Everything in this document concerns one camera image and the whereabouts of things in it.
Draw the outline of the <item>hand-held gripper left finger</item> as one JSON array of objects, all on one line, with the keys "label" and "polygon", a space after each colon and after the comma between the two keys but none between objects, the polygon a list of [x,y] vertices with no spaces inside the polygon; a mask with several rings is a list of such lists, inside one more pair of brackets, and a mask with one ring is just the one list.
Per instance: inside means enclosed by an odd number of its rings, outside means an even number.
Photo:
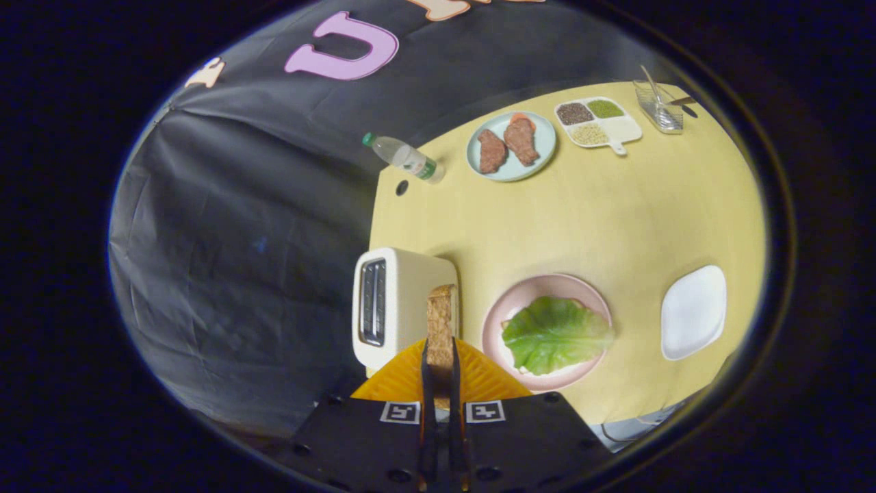
[{"label": "hand-held gripper left finger", "polygon": [[[414,396],[327,396],[288,445],[288,468],[344,492],[426,492],[436,480],[435,406],[424,356],[426,341],[403,350],[376,372],[406,377]],[[392,368],[392,363],[404,368]]]}]

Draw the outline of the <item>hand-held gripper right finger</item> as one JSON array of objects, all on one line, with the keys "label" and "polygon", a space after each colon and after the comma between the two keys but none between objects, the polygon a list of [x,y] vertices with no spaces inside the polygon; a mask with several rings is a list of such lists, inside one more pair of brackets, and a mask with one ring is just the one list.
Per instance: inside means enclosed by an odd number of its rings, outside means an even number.
[{"label": "hand-held gripper right finger", "polygon": [[469,373],[506,371],[454,341],[448,458],[463,492],[558,492],[603,467],[613,453],[556,391],[470,400]]}]

